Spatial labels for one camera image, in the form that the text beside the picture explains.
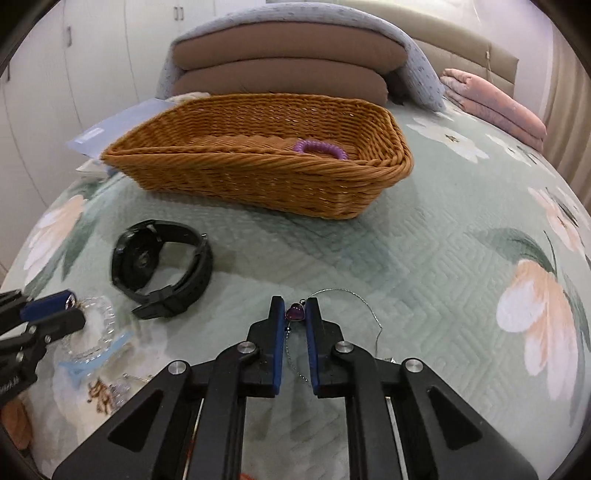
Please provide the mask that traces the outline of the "person's left hand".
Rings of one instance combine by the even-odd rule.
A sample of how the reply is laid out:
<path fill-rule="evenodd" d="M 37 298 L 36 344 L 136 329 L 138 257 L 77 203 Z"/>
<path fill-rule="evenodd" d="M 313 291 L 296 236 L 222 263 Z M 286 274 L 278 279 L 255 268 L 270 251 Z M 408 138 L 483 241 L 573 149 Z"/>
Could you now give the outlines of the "person's left hand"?
<path fill-rule="evenodd" d="M 20 451 L 32 442 L 32 427 L 23 402 L 15 398 L 1 408 L 1 424 Z"/>

